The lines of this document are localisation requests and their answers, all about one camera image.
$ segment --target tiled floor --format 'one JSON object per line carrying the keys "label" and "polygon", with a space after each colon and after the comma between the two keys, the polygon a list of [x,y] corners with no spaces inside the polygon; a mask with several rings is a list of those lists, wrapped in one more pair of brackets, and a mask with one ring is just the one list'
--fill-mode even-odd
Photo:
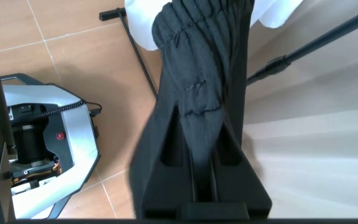
{"label": "tiled floor", "polygon": [[[60,218],[133,218],[126,166],[155,100],[117,19],[124,0],[0,0],[0,73],[26,73],[103,105],[101,159]],[[141,50],[158,86],[158,52]]]}

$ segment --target white wall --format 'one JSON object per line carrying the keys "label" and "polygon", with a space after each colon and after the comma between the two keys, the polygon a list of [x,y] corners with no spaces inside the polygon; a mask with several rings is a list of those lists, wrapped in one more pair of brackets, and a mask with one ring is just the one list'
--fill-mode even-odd
{"label": "white wall", "polygon": [[[249,74],[358,14],[305,0],[279,29],[251,28]],[[247,89],[243,150],[270,217],[358,217],[358,30]]]}

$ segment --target coiled black cable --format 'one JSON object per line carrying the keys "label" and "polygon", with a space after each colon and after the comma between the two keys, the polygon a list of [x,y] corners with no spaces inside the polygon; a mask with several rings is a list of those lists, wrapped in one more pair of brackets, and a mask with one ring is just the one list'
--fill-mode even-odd
{"label": "coiled black cable", "polygon": [[31,115],[22,116],[20,118],[12,120],[11,125],[12,125],[12,127],[16,127],[16,126],[19,126],[19,125],[21,125],[23,123],[28,123],[28,122],[31,122],[31,121],[35,121],[37,119],[42,119],[42,118],[47,118],[49,116],[58,115],[61,112],[75,109],[75,108],[80,107],[80,106],[82,106],[82,105],[84,105],[86,103],[87,102],[81,100],[81,101],[78,101],[76,103],[61,106],[59,108],[56,108],[56,109],[53,109],[53,110],[50,110],[50,111],[45,111],[45,112],[42,112],[42,113],[39,113],[39,114],[31,114]]}

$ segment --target white garment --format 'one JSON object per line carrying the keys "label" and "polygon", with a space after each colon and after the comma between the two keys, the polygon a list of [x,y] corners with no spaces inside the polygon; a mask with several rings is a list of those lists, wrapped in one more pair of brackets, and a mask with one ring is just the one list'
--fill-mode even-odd
{"label": "white garment", "polygon": [[[269,28],[282,26],[303,0],[255,0],[250,26],[258,20]],[[155,17],[172,0],[125,0],[129,31],[146,50],[157,50],[152,35]]]}

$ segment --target black cloth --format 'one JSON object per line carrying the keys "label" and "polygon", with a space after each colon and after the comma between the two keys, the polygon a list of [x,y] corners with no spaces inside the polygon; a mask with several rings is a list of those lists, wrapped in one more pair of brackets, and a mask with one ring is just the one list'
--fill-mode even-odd
{"label": "black cloth", "polygon": [[[152,33],[162,53],[158,99],[132,158],[129,180],[135,209],[178,122],[201,188],[222,127],[241,145],[246,90],[250,0],[173,0],[155,18]],[[178,111],[180,119],[173,120]]]}

